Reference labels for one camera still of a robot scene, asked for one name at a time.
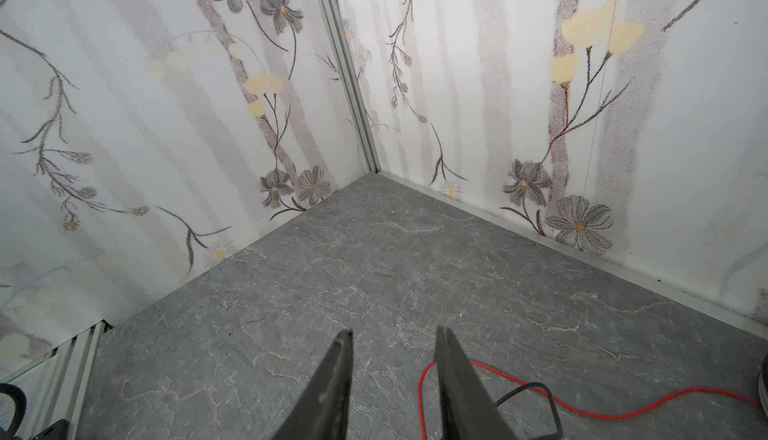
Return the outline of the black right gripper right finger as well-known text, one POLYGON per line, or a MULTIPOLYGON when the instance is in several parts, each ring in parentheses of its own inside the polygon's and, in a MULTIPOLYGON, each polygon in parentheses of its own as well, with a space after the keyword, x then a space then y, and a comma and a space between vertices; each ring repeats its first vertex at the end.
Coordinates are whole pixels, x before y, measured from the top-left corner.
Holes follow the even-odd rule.
POLYGON ((435 360, 445 439, 516 439, 448 327, 437 327, 435 360))

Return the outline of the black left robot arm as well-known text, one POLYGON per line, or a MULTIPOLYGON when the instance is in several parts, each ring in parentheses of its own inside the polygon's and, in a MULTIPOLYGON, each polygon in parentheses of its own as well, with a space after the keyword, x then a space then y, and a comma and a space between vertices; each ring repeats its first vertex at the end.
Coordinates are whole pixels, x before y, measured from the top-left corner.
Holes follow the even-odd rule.
MULTIPOLYGON (((20 429, 27 412, 27 398, 15 385, 1 384, 1 438, 21 440, 20 429)), ((32 440, 66 440, 70 422, 60 419, 32 437, 32 440)))

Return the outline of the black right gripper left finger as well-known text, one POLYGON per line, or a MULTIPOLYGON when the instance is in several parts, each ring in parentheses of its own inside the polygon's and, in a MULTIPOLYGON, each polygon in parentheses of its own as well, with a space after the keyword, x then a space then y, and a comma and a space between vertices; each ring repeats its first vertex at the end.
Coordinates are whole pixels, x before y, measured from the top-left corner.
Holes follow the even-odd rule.
POLYGON ((345 439, 353 376, 353 332, 341 330, 273 439, 345 439))

